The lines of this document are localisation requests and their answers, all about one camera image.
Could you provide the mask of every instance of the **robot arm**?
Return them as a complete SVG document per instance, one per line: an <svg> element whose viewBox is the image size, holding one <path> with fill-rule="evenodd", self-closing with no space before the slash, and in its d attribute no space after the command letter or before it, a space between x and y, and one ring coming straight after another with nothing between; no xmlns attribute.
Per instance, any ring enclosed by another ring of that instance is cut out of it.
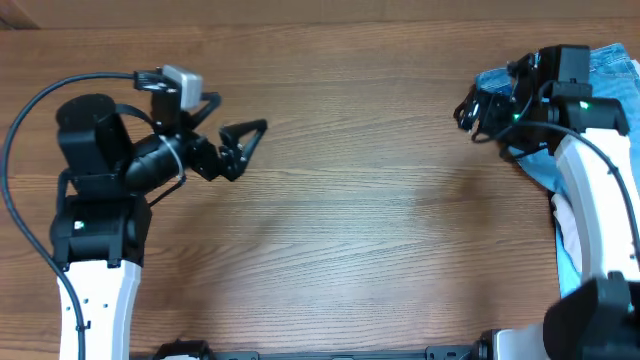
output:
<svg viewBox="0 0 640 360"><path fill-rule="evenodd" d="M53 259L66 273L84 317L86 358L129 358L131 316L151 207L182 186L185 170L206 180L234 181L244 173L267 129L265 120L222 127L216 148L195 128L220 104L202 92L202 78L177 66L134 74L134 87L152 93L151 116L106 95L75 98L57 113L58 143L69 168L60 175L57 214L50 235ZM207 104L191 114L201 101ZM119 114L147 122L153 133L133 144ZM247 144L240 137L255 132ZM179 181L157 199L145 195L171 178ZM66 195L67 183L77 194ZM60 359L78 356L76 313L60 280Z"/></svg>
<svg viewBox="0 0 640 360"><path fill-rule="evenodd" d="M473 88L454 117L467 131L478 122L475 142L486 142L476 140L484 134L503 150L546 148L555 157L576 217L582 285L549 308L543 323L483 334L472 358L636 359L640 321L630 308L640 306L640 201L622 106L592 97L585 46L544 48L507 70L512 96Z"/></svg>

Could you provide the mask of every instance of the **black wire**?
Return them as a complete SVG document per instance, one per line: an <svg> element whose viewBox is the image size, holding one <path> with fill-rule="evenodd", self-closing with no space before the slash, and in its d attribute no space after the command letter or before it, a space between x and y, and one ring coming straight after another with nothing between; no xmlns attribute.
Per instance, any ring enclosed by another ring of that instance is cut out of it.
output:
<svg viewBox="0 0 640 360"><path fill-rule="evenodd" d="M60 80L50 85L46 89L40 91L36 96L33 97L33 99L31 99L31 101L29 101L29 103L27 103L27 105L22 109L22 111L20 111L16 119L11 124L11 127L9 127L9 130L7 131L7 137L4 141L4 146L2 149L2 167L1 167L2 172L0 173L1 175L0 191L2 191L2 199L4 200L4 203L7 206L7 210L9 211L11 218L16 223L20 231L27 238L27 240L29 240L31 245L36 249L38 254L42 256L42 258L47 262L47 264L53 270L53 272L58 276L58 278L60 278L62 285L64 285L65 290L69 294L69 298L71 299L71 304L73 305L73 311L76 314L76 323L77 323L76 330L78 331L78 359L79 360L85 360L86 347L85 347L85 334L84 334L84 330L85 330L84 318L82 316L82 309L80 307L80 302L78 301L78 295L76 294L75 290L73 289L73 285L71 284L67 276L64 274L62 269L60 269L56 265L56 263L53 261L53 258L51 258L51 255L49 255L49 253L44 248L44 246L42 246L42 243L40 243L40 241L36 239L35 235L31 232L31 230L29 230L29 228L27 227L27 224L25 224L24 220L22 220L22 217L18 213L18 210L15 207L15 203L11 198L11 192L9 190L8 169L9 169L9 152L11 151L11 144L13 143L13 139L16 136L18 127L20 127L20 124L25 119L29 111L31 111L31 109L33 109L33 107L40 100L42 100L42 98L47 96L52 91L58 88L61 88L67 84L71 84L71 83L82 81L82 80L89 80L89 79L133 80L133 75L125 74L125 73L109 73L109 72L76 75L76 76L72 76L72 77Z"/></svg>
<svg viewBox="0 0 640 360"><path fill-rule="evenodd" d="M502 137L506 136L509 132L513 131L515 128L518 128L518 127L539 127L539 128L545 128L545 129L549 129L549 130L557 131L566 135L573 136L578 141L580 141L581 143L589 147L591 150L593 150L593 152L595 152L596 155L598 155L598 157L600 157L600 159L602 159L602 161L604 161L605 164L607 164L607 167L609 167L609 172L611 172L613 177L616 179L616 182L618 183L618 187L620 188L620 193L622 194L622 199L624 200L624 204L627 208L627 217L629 218L629 227L631 228L631 237L633 238L633 247L635 251L636 260L638 261L638 267L640 268L640 234L638 233L638 224L636 222L635 212L633 211L633 204L631 204L631 196L629 195L629 191L627 190L624 180L622 179L622 175L620 175L620 171L615 166L615 164L611 162L611 159L609 159L607 154L605 154L594 143L587 140L585 137L583 137L579 133L571 129L562 127L560 125L543 123L543 122L519 121L509 126L508 128L502 130L499 134L497 134L496 136L493 136L492 138L497 141L500 141Z"/></svg>

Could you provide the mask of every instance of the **wood grain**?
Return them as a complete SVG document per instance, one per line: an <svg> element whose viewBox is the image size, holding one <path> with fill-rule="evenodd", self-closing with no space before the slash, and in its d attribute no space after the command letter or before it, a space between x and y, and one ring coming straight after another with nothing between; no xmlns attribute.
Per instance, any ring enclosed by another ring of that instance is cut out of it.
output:
<svg viewBox="0 0 640 360"><path fill-rule="evenodd" d="M223 95L201 129L213 141L221 124L269 119L244 177L191 175L154 208L135 351L176 337L265 353L469 343L540 321L559 292L545 192L471 144L452 110L474 74L528 51L620 41L639 54L638 34L623 18L3 32L0 135L56 79L164 63ZM103 81L33 110L10 182L47 246L65 166L53 116L89 92L148 108ZM54 278L6 212L0 225L0 359L55 359Z"/></svg>
<svg viewBox="0 0 640 360"><path fill-rule="evenodd" d="M13 1L44 29L640 16L636 0Z"/></svg>
<svg viewBox="0 0 640 360"><path fill-rule="evenodd" d="M0 29L37 29L36 24L13 0L0 0Z"/></svg>

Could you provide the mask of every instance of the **white cloth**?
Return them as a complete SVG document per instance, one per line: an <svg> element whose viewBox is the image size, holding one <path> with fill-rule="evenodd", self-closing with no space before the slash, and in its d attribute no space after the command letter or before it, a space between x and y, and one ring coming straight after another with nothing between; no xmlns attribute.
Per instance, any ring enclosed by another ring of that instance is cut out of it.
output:
<svg viewBox="0 0 640 360"><path fill-rule="evenodd" d="M564 248L567 250L571 262L573 262L573 267L576 268L576 271L582 272L582 249L573 208L567 198L560 194L553 195L551 202L556 208L553 211L553 216L556 217L558 224L560 224Z"/></svg>

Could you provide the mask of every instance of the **blue jeans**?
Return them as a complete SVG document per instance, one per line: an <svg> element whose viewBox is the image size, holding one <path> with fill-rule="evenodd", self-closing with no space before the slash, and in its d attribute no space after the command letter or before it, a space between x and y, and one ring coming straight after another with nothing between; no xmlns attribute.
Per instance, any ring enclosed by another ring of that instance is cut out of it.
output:
<svg viewBox="0 0 640 360"><path fill-rule="evenodd" d="M589 82L593 85L593 96L616 98L622 103L631 126L629 134L631 169L638 186L640 185L640 78L622 44L613 44L591 51ZM476 76L476 86L491 92L510 94L511 78L505 68L490 70ZM555 160L546 150L521 159L519 164L533 180L568 198L564 179L556 168ZM569 255L564 250L562 233L558 226L556 226L556 249L560 294L565 297L580 286L580 274L575 270Z"/></svg>

